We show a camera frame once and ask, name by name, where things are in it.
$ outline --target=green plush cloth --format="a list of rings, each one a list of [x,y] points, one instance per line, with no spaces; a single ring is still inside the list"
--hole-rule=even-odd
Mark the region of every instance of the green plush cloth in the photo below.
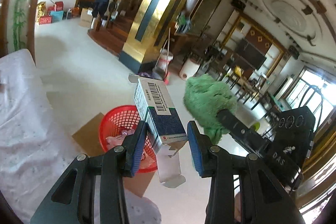
[[[187,110],[204,128],[204,133],[214,145],[218,144],[223,134],[229,133],[216,118],[222,109],[229,109],[232,113],[236,111],[237,99],[227,84],[215,81],[208,74],[190,77],[183,100]]]

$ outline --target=black mechanical device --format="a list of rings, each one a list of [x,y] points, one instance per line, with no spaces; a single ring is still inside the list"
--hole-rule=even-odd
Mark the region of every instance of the black mechanical device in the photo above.
[[[226,111],[220,112],[219,119],[224,121],[225,115],[229,116]],[[237,130],[241,133],[238,126],[233,132]],[[235,223],[233,175],[239,175],[241,223],[304,224],[277,174],[269,168],[272,164],[264,163],[267,156],[261,159],[255,153],[247,157],[231,155],[212,145],[208,136],[201,135],[194,121],[188,123],[187,131],[196,170],[202,178],[212,178],[206,224]],[[30,223],[93,224],[95,177],[101,175],[100,223],[128,224],[122,177],[133,177],[137,172],[146,134],[147,124],[140,121],[135,133],[127,136],[121,146],[97,157],[78,155],[39,205]],[[261,147],[256,151],[258,154],[265,144],[259,139],[254,142],[253,138],[246,143],[245,147],[250,150],[254,146]],[[299,172],[295,168],[291,168],[291,172],[285,170],[285,167],[292,167],[287,162],[281,165],[274,158],[272,161],[283,167],[280,169],[285,172],[285,179]]]
[[[315,117],[307,106],[280,114],[273,141],[247,128],[228,110],[221,110],[217,118],[237,143],[263,159],[287,190],[296,190],[303,179],[303,162],[314,144]]]

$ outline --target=white tablecloth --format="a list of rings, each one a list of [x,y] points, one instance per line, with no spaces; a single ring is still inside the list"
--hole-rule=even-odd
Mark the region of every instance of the white tablecloth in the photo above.
[[[24,223],[29,223],[50,188],[81,152],[54,121],[29,51],[0,58],[0,190]],[[130,223],[161,222],[150,200],[127,190],[125,196]],[[99,220],[99,206],[95,206],[95,220]]]

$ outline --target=window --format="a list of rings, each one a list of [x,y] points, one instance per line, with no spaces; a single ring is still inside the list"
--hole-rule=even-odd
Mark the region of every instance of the window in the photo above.
[[[321,90],[324,100],[322,100],[321,95],[314,89],[309,89],[312,85],[316,85]],[[309,69],[304,69],[301,72],[298,82],[286,97],[286,101],[291,108],[297,108],[302,100],[301,106],[306,105],[315,116],[314,130],[316,130],[328,117],[336,104],[335,90],[336,84],[330,80],[323,79]]]

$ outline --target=white bucket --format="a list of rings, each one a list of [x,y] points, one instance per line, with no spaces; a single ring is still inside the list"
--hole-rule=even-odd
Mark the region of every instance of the white bucket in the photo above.
[[[174,57],[173,54],[169,52],[168,60],[167,60],[167,50],[164,48],[161,52],[161,56],[157,63],[157,66],[160,69],[165,70],[166,67],[169,65],[170,61],[173,60],[173,57]]]
[[[189,77],[193,77],[198,71],[199,67],[200,65],[197,64],[196,61],[188,58],[180,71],[180,78],[187,80]]]

